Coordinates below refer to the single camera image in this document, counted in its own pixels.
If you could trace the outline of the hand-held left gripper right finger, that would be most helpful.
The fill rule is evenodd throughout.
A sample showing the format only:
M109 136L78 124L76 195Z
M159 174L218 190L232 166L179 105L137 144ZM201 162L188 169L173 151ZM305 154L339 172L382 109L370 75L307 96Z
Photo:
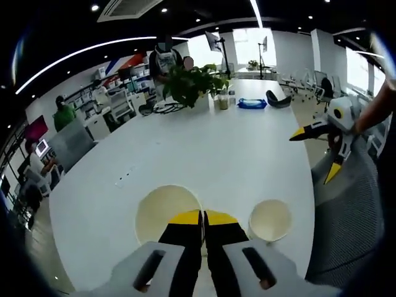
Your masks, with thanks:
M309 296L296 265L261 239L249 239L237 219L204 211L208 264L218 296Z

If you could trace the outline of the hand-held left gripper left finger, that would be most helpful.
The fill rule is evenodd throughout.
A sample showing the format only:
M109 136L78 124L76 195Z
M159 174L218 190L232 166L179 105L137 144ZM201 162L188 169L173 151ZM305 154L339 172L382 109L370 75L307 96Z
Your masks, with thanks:
M158 242L122 260L108 282L109 296L192 296L202 256L202 212L174 216Z

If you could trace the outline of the person's right hand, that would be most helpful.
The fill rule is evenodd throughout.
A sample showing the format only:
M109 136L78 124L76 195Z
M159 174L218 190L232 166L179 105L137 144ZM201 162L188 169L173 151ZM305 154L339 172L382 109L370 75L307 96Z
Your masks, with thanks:
M339 129L330 131L327 134L327 141L328 141L329 149L332 152L337 153L340 150L342 144L342 131Z

